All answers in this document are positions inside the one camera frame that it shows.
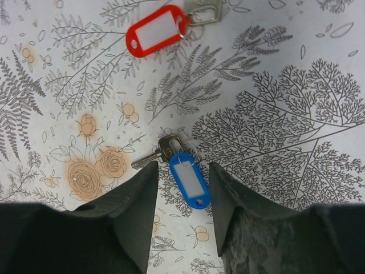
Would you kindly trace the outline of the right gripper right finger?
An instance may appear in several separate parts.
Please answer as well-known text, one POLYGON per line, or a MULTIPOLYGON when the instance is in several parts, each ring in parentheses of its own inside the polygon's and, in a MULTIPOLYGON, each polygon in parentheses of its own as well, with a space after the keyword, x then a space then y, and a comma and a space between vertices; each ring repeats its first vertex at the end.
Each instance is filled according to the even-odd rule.
POLYGON ((364 204, 296 211, 209 166, 217 253, 225 273, 363 273, 364 204))

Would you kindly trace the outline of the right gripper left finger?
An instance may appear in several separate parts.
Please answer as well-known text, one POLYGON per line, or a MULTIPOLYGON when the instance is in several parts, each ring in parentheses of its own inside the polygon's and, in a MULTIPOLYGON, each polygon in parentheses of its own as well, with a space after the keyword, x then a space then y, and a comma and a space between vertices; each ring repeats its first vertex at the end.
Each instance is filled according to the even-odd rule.
POLYGON ((146 273, 158 164, 73 211, 1 204, 2 273, 146 273))

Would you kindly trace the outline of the blue key tag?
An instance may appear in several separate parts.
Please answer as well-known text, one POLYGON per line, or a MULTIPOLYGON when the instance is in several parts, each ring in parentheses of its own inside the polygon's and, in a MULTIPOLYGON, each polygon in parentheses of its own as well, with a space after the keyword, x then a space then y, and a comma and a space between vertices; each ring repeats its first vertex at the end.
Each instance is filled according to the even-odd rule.
POLYGON ((188 153, 178 135, 169 134, 161 137, 153 153, 135 160, 131 167, 137 170, 157 159, 161 159, 168 165, 188 206, 194 209, 205 209, 210 205, 209 188, 204 176, 195 158, 188 153))

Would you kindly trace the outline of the red key tag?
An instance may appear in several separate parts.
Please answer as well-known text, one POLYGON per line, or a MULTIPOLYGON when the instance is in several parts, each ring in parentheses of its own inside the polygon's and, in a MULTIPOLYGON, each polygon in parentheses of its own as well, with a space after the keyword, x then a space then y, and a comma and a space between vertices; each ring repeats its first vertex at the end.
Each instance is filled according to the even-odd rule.
POLYGON ((189 28, 216 23, 222 1, 184 1, 183 7, 165 5, 132 25, 125 44, 132 56, 144 58, 187 37, 189 28))

